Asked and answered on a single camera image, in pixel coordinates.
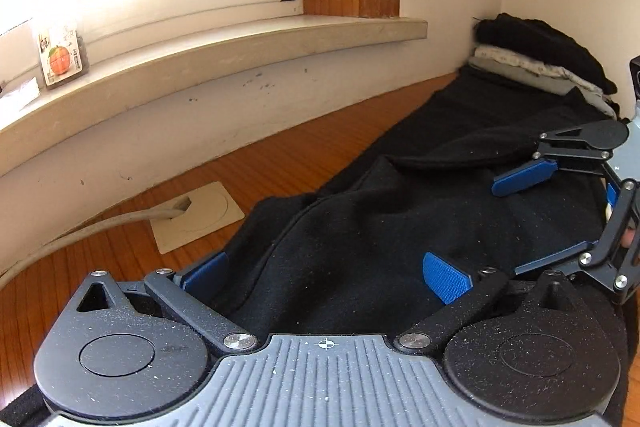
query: wooden table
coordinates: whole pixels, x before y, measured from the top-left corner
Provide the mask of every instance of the wooden table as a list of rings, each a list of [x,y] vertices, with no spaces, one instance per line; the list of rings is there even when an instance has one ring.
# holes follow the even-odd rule
[[[286,130],[191,169],[97,219],[142,210],[220,181],[245,214],[267,196],[316,190],[382,132],[453,78],[405,87]],[[138,280],[159,267],[180,269],[221,248],[240,223],[160,255],[146,221],[108,230],[38,261],[0,292],[0,409],[33,384],[33,358],[60,311],[91,271]],[[640,359],[630,374],[625,427],[640,427]]]

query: window frame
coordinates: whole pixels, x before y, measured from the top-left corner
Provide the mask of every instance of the window frame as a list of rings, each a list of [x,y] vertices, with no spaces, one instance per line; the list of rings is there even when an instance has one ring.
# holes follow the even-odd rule
[[[122,0],[77,15],[90,67],[135,49],[221,26],[302,12],[302,0]],[[41,80],[35,21],[0,35],[0,83]]]

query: crosshair marking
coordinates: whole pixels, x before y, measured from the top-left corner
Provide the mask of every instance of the crosshair marking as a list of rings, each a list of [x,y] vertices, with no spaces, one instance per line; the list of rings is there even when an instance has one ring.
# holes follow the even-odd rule
[[[330,341],[329,339],[325,339],[324,341],[320,341],[317,344],[314,344],[314,346],[322,347],[322,349],[324,349],[326,351],[327,349],[331,349],[334,346],[340,346],[340,344],[336,344],[334,341]]]

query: floor outlet cover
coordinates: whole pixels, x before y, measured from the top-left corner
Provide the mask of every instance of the floor outlet cover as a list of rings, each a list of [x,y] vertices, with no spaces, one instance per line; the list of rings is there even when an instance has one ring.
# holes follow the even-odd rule
[[[191,204],[181,216],[150,221],[160,253],[183,247],[244,217],[238,204],[220,182],[196,188],[155,208],[179,206],[187,197]]]

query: black cloth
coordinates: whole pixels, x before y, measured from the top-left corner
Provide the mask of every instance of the black cloth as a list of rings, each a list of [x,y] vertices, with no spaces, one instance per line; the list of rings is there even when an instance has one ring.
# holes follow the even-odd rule
[[[506,48],[552,66],[562,66],[604,94],[618,92],[616,84],[604,74],[600,63],[568,35],[536,19],[519,19],[501,13],[495,19],[480,21],[474,29],[476,41]]]
[[[32,385],[7,407],[0,410],[0,421],[11,427],[37,427],[49,416],[37,385]]]
[[[394,337],[443,305],[422,279],[427,251],[508,272],[599,237],[606,200],[596,178],[559,172],[504,199],[490,187],[530,157],[540,132],[603,118],[577,89],[557,96],[464,67],[318,192],[259,203],[225,248],[229,283],[210,305],[262,340]],[[578,288],[621,360],[606,415],[618,425],[636,341],[609,296]]]

